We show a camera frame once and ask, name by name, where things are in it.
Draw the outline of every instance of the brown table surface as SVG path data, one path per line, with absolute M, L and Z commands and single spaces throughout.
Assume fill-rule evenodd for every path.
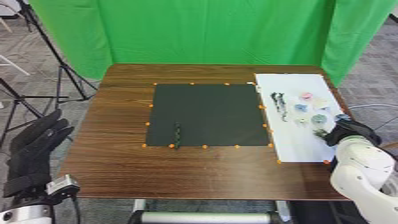
M 345 200 L 329 184 L 328 165 L 278 164 L 274 148 L 143 148 L 154 83 L 244 84 L 257 81 L 255 73 L 326 74 L 315 66 L 111 67 L 61 170 L 79 179 L 81 197 Z M 347 110 L 331 82 L 329 87 Z

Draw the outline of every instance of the black cable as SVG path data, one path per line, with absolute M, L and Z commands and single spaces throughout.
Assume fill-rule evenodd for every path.
M 390 119 L 388 122 L 385 122 L 385 124 L 376 128 L 376 131 L 398 119 L 398 117 L 395 117 L 393 119 Z
M 82 213 L 81 213 L 81 206 L 79 206 L 79 197 L 77 195 L 72 196 L 74 201 L 74 207 L 75 207 L 75 213 L 77 213 L 77 224 L 82 223 Z

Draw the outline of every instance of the white sheet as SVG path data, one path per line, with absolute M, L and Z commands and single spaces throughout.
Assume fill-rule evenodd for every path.
M 274 130 L 274 145 L 278 157 L 283 162 L 324 162 L 333 160 L 335 148 L 326 145 L 326 141 L 315 136 L 313 131 L 324 128 L 328 131 L 335 128 L 335 116 L 342 114 L 340 104 L 331 93 L 328 83 L 321 74 L 257 74 L 258 90 L 264 104 L 267 106 L 267 119 L 271 129 Z M 271 94 L 285 93 L 289 116 L 281 119 Z M 313 100 L 305 101 L 301 95 L 313 93 Z M 329 110 L 315 109 L 315 101 L 328 100 Z M 296 104 L 308 105 L 308 112 L 296 110 Z M 312 117 L 317 114 L 328 116 L 328 123 L 317 126 Z M 308 119 L 308 124 L 297 122 L 299 118 Z

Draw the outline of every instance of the light stand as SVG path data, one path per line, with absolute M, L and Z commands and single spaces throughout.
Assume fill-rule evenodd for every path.
M 86 78 L 79 75 L 77 71 L 72 69 L 72 66 L 67 64 L 63 58 L 61 58 L 61 55 L 59 55 L 59 52 L 56 50 L 56 47 L 54 47 L 54 44 L 52 44 L 52 41 L 51 41 L 51 38 L 47 36 L 47 33 L 43 31 L 43 28 L 42 28 L 42 25 L 38 23 L 38 20 L 36 20 L 36 17 L 35 17 L 35 14 L 33 14 L 33 8 L 31 6 L 26 4 L 24 0 L 17 0 L 20 5 L 22 5 L 22 12 L 24 12 L 24 15 L 26 15 L 26 18 L 27 18 L 27 21 L 29 21 L 29 24 L 35 25 L 38 31 L 40 31 L 40 34 L 42 34 L 42 38 L 47 42 L 47 45 L 49 45 L 49 48 L 52 50 L 52 53 L 54 53 L 54 56 L 58 58 L 58 61 L 59 61 L 59 80 L 58 80 L 58 101 L 56 101 L 56 109 L 59 108 L 59 104 L 61 103 L 67 103 L 70 101 L 86 101 L 91 99 L 91 96 L 88 96 L 86 94 L 86 90 L 84 90 L 84 84 L 82 82 L 90 85 L 90 87 L 98 90 L 97 86 L 91 84 L 91 82 L 86 80 Z M 81 93 L 81 99 L 75 99 L 75 100 L 65 100 L 61 101 L 59 99 L 63 98 L 61 97 L 61 84 L 63 84 L 63 72 L 67 72 L 67 75 L 68 75 L 68 78 L 72 80 L 72 83 L 74 83 L 74 86 L 79 90 L 79 93 Z
M 10 118 L 8 118 L 6 127 L 4 127 L 4 133 L 3 133 L 3 137 L 0 137 L 0 148 L 3 148 L 8 133 L 11 131 L 15 131 L 19 128 L 26 127 L 33 123 L 33 121 L 31 121 L 26 124 L 22 124 L 11 128 L 11 122 L 13 122 L 13 118 L 15 118 L 19 105 L 26 106 L 26 108 L 31 111 L 31 113 L 35 114 L 35 116 L 38 118 L 42 118 L 45 116 L 45 114 L 38 111 L 38 109 L 31 105 L 31 103 L 27 102 L 27 99 L 59 99 L 59 98 L 68 98 L 68 96 L 26 96 L 26 95 L 20 95 L 3 78 L 0 78 L 0 86 L 4 86 L 4 88 L 8 90 L 6 94 L 13 97 L 11 113 L 10 113 Z

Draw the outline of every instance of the green screen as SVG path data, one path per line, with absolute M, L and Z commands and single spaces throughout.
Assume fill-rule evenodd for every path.
M 319 65 L 338 85 L 397 0 L 31 0 L 81 74 L 114 63 Z

